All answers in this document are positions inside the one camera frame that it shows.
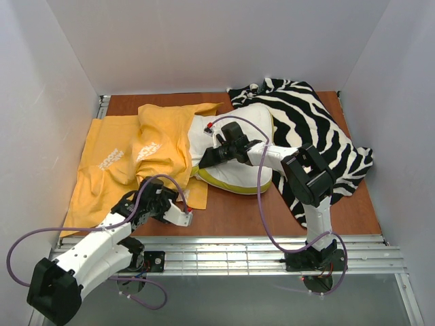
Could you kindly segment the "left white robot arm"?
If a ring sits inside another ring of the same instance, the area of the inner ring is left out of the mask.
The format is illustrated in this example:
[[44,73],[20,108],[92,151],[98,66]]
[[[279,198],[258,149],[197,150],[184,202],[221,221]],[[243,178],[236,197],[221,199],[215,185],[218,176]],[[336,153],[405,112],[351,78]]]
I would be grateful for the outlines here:
[[131,234],[150,218],[189,226],[191,210],[175,203],[183,197],[160,179],[146,177],[138,190],[121,197],[95,231],[55,259],[36,264],[27,302],[55,325],[66,325],[85,297],[114,274],[131,272],[144,281],[146,273],[162,272],[164,252],[146,251]]

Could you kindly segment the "white pillow yellow edge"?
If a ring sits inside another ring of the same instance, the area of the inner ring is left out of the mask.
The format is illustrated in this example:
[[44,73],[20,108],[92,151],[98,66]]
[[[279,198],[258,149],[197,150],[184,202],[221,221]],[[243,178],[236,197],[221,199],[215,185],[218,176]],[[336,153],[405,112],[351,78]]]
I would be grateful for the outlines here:
[[207,124],[212,122],[212,131],[222,134],[222,127],[236,122],[247,138],[265,141],[273,139],[273,117],[262,105],[249,105],[218,116],[195,115],[188,132],[190,155],[192,158],[191,175],[214,187],[243,195],[257,193],[258,167],[248,166],[233,159],[208,168],[199,168],[199,162],[206,148],[217,146],[215,137],[204,132]]

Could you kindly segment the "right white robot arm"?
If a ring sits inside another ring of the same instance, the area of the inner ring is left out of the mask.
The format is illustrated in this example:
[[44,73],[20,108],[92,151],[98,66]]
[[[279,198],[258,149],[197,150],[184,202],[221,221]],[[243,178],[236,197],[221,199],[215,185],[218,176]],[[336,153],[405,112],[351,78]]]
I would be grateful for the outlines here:
[[336,177],[318,150],[310,144],[281,147],[271,145],[268,139],[250,140],[237,122],[224,125],[221,134],[215,134],[212,128],[212,123],[207,124],[205,133],[219,145],[206,148],[199,168],[237,160],[241,164],[267,167],[283,174],[295,198],[304,207],[307,239],[300,249],[284,250],[282,263],[288,271],[320,270],[330,266],[337,250],[330,217]]

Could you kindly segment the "yellow pillowcase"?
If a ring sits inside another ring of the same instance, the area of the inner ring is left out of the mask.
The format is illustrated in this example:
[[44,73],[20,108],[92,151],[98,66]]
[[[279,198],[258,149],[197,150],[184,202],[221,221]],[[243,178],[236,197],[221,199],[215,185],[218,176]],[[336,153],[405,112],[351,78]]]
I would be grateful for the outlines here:
[[193,175],[188,131],[196,115],[212,116],[219,103],[172,107],[145,104],[135,115],[107,116],[91,123],[77,170],[64,231],[94,227],[146,177],[169,175],[165,186],[182,188],[193,209],[207,207],[208,185]]

